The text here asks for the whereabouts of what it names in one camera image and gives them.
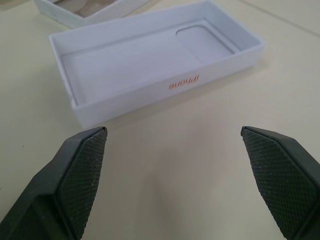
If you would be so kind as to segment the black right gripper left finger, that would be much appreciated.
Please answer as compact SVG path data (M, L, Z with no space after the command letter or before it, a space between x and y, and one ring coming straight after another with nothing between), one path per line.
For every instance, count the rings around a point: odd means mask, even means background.
M0 222L0 240L81 240L99 187L106 127L67 138Z

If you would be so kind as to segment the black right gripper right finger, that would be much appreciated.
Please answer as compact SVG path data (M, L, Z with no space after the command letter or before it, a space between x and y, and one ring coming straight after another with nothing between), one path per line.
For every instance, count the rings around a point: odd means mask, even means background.
M320 163L295 139L244 126L258 191L286 240L320 240Z

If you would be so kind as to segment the white box lid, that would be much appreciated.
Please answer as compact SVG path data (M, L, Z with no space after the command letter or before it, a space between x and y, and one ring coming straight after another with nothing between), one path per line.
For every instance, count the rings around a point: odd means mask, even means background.
M39 12L70 28L127 16L151 0L33 0Z

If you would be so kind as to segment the white box with orange interior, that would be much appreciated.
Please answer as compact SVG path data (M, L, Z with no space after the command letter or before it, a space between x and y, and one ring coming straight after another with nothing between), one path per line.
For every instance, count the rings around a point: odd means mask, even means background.
M49 40L83 128L246 70L265 47L212 1L80 27Z

